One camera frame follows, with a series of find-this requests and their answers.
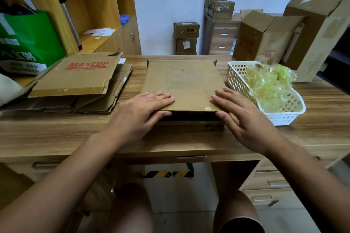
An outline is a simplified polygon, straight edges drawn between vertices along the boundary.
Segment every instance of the thermos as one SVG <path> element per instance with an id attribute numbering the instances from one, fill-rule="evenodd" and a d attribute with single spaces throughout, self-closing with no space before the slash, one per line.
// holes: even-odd
<path id="1" fill-rule="evenodd" d="M 80 51 L 80 50 L 82 50 L 83 46 L 81 45 L 81 42 L 80 42 L 80 39 L 79 39 L 79 35 L 78 35 L 77 31 L 75 30 L 74 24 L 72 22 L 72 19 L 70 18 L 69 12 L 68 12 L 67 7 L 65 5 L 66 1 L 67 0 L 59 0 L 59 3 L 61 4 L 62 10 L 64 12 L 64 15 L 65 15 L 65 17 L 66 17 L 66 19 L 68 21 L 69 27 L 70 27 L 70 29 L 72 31 L 72 34 L 73 34 L 74 39 L 75 39 L 75 42 L 77 43 L 78 49 Z"/>

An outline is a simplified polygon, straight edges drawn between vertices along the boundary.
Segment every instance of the green bag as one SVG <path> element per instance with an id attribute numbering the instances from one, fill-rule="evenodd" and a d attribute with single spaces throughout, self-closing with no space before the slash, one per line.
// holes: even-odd
<path id="1" fill-rule="evenodd" d="M 0 67 L 10 73 L 37 75 L 65 56 L 46 11 L 11 16 L 0 13 Z"/>

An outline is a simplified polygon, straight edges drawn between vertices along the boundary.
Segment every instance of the yellow-green plastic wrap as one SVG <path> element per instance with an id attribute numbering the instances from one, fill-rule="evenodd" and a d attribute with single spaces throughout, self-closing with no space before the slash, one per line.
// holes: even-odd
<path id="1" fill-rule="evenodd" d="M 282 107 L 290 101 L 292 81 L 296 75 L 290 68 L 275 64 L 256 64 L 246 68 L 244 80 L 253 96 L 260 102 L 265 113 L 283 112 Z"/>

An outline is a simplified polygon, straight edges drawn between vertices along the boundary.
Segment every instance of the blue object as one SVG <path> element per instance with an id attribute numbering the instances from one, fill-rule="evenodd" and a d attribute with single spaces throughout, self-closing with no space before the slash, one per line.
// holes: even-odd
<path id="1" fill-rule="evenodd" d="M 129 22 L 129 18 L 130 16 L 127 15 L 127 14 L 121 14 L 120 15 L 120 22 L 121 22 L 121 25 L 124 26 L 126 23 Z"/>

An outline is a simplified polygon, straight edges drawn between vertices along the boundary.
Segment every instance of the shorts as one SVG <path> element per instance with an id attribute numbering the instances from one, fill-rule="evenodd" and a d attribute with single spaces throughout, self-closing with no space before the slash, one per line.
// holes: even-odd
<path id="1" fill-rule="evenodd" d="M 262 225 L 253 218 L 237 217 L 227 221 L 218 233 L 234 232 L 265 233 L 265 230 Z"/>

